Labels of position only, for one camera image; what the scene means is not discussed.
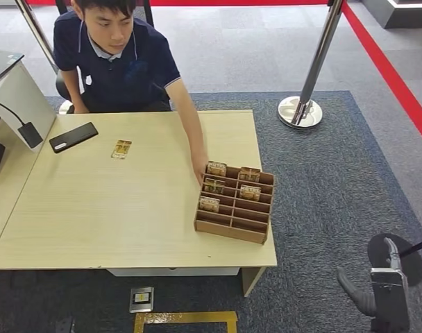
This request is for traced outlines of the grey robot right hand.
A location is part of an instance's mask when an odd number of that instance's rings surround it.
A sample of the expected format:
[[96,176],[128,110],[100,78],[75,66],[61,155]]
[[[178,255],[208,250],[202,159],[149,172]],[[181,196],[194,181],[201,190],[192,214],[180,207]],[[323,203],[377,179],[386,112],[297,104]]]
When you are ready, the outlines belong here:
[[358,311],[372,319],[371,332],[409,332],[408,279],[402,272],[397,245],[390,237],[382,241],[385,244],[384,258],[389,266],[371,268],[372,293],[355,286],[344,268],[338,267],[336,277]]

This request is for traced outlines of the person's left hand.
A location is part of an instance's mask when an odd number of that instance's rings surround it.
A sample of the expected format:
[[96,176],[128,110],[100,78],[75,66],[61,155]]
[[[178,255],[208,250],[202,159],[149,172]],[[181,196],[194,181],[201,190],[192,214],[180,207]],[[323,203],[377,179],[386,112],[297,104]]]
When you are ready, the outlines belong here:
[[208,163],[208,154],[204,150],[191,151],[191,160],[197,182],[202,186]]

